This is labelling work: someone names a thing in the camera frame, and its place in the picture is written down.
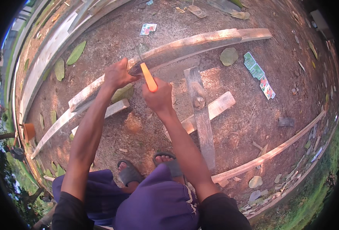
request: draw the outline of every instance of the hand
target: hand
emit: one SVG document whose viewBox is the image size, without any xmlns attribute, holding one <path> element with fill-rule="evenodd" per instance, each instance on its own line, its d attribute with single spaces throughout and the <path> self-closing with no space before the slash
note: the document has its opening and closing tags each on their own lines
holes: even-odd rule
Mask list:
<svg viewBox="0 0 339 230">
<path fill-rule="evenodd" d="M 172 107 L 172 85 L 159 78 L 154 77 L 158 90 L 150 92 L 148 85 L 142 85 L 143 96 L 149 108 L 151 108 L 161 119 L 163 116 L 173 114 Z"/>
<path fill-rule="evenodd" d="M 131 76 L 127 70 L 127 58 L 105 68 L 104 83 L 102 88 L 111 88 L 114 91 L 125 87 L 127 84 L 139 80 L 140 76 Z"/>
</svg>

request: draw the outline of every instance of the black sleeve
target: black sleeve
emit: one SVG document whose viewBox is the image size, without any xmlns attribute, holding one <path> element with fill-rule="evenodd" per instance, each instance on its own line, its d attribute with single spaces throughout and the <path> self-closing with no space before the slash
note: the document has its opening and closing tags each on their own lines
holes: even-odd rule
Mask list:
<svg viewBox="0 0 339 230">
<path fill-rule="evenodd" d="M 93 229 L 93 226 L 94 221 L 88 218 L 83 202 L 67 192 L 61 192 L 52 218 L 52 229 Z"/>
<path fill-rule="evenodd" d="M 202 230 L 252 229 L 238 210 L 235 199 L 220 192 L 207 197 L 199 207 Z"/>
</svg>

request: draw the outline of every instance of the right hand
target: right hand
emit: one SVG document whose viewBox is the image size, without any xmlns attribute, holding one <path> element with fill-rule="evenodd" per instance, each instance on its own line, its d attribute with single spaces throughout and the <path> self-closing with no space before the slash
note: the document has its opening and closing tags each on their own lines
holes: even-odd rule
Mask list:
<svg viewBox="0 0 339 230">
<path fill-rule="evenodd" d="M 170 115 L 174 109 L 172 107 L 172 85 L 157 77 L 154 81 L 158 86 L 158 90 L 150 92 L 148 85 L 142 85 L 143 96 L 149 108 L 151 108 L 157 115 Z"/>
</svg>

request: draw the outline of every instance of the left hand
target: left hand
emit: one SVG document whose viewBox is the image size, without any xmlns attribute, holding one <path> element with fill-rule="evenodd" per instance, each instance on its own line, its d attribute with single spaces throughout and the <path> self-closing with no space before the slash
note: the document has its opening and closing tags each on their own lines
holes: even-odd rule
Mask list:
<svg viewBox="0 0 339 230">
<path fill-rule="evenodd" d="M 111 88 L 114 91 L 125 87 L 127 84 L 139 80 L 140 76 L 131 76 L 127 70 L 127 58 L 105 68 L 104 83 L 101 88 Z"/>
</svg>

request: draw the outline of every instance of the purple shorts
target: purple shorts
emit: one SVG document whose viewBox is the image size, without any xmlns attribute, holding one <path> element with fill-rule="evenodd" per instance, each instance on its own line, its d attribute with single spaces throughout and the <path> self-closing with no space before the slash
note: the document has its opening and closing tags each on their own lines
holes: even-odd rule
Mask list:
<svg viewBox="0 0 339 230">
<path fill-rule="evenodd" d="M 54 199 L 60 199 L 64 176 L 52 184 Z M 120 229 L 199 228 L 197 200 L 190 189 L 172 180 L 167 165 L 160 164 L 130 195 L 113 181 L 109 169 L 90 172 L 85 210 L 96 225 Z"/>
</svg>

